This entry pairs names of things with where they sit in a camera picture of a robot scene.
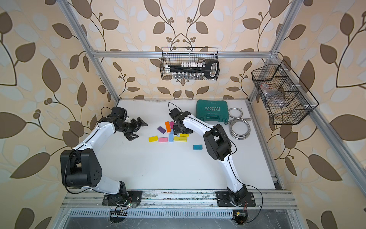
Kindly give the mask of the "long yellow block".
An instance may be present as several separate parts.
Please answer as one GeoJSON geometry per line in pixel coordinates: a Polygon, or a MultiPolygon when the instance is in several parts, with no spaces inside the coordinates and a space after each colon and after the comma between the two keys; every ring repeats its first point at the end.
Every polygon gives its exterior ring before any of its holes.
{"type": "Polygon", "coordinates": [[[173,137],[174,142],[187,142],[186,136],[174,136],[173,137]]]}

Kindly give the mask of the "light blue block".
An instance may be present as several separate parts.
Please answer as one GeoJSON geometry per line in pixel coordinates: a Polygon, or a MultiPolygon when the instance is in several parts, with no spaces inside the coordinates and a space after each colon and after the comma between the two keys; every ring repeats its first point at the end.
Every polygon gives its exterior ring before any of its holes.
{"type": "Polygon", "coordinates": [[[174,134],[173,133],[169,134],[169,142],[170,143],[174,142],[174,134]]]}

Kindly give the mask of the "teal block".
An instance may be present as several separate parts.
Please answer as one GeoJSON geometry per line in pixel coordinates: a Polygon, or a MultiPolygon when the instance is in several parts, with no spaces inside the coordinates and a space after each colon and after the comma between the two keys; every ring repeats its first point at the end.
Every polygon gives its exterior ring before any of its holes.
{"type": "Polygon", "coordinates": [[[193,150],[202,150],[203,146],[202,145],[193,145],[193,150]]]}

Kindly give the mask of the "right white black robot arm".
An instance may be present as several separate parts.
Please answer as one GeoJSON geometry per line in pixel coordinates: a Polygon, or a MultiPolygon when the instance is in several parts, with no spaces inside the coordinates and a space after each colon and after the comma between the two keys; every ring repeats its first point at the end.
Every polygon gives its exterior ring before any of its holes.
{"type": "Polygon", "coordinates": [[[173,133],[191,134],[193,132],[200,134],[205,142],[205,147],[209,156],[221,163],[226,176],[227,190],[229,199],[233,205],[239,206],[244,202],[248,193],[247,187],[241,182],[231,158],[232,142],[228,138],[224,128],[217,124],[215,126],[205,123],[192,115],[188,111],[180,111],[177,108],[169,112],[172,118],[173,133]]]}

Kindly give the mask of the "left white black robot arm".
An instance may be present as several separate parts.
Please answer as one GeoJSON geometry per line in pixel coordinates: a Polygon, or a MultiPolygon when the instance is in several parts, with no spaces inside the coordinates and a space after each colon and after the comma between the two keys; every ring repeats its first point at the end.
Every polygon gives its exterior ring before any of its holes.
{"type": "Polygon", "coordinates": [[[140,117],[130,120],[127,111],[119,107],[115,107],[107,117],[102,117],[82,143],[71,150],[63,151],[60,155],[62,184],[68,193],[77,194],[69,188],[83,191],[91,189],[104,195],[128,198],[125,183],[104,175],[97,156],[107,140],[116,132],[123,133],[128,141],[132,141],[138,138],[138,130],[146,126],[148,124],[140,117]]]}

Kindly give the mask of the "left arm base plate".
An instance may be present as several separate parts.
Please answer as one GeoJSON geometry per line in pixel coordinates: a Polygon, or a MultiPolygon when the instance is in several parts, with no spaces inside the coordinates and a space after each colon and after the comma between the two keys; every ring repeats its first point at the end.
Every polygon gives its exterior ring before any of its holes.
{"type": "Polygon", "coordinates": [[[136,208],[140,205],[142,200],[141,190],[130,190],[122,194],[116,195],[104,195],[102,205],[103,206],[131,206],[136,208]]]}

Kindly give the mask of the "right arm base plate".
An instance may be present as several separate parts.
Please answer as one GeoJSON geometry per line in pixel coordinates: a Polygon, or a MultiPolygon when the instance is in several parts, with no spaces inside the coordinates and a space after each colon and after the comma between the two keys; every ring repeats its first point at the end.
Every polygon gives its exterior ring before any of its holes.
{"type": "Polygon", "coordinates": [[[255,207],[256,202],[252,192],[244,195],[233,194],[228,191],[217,191],[215,193],[218,207],[255,207]]]}

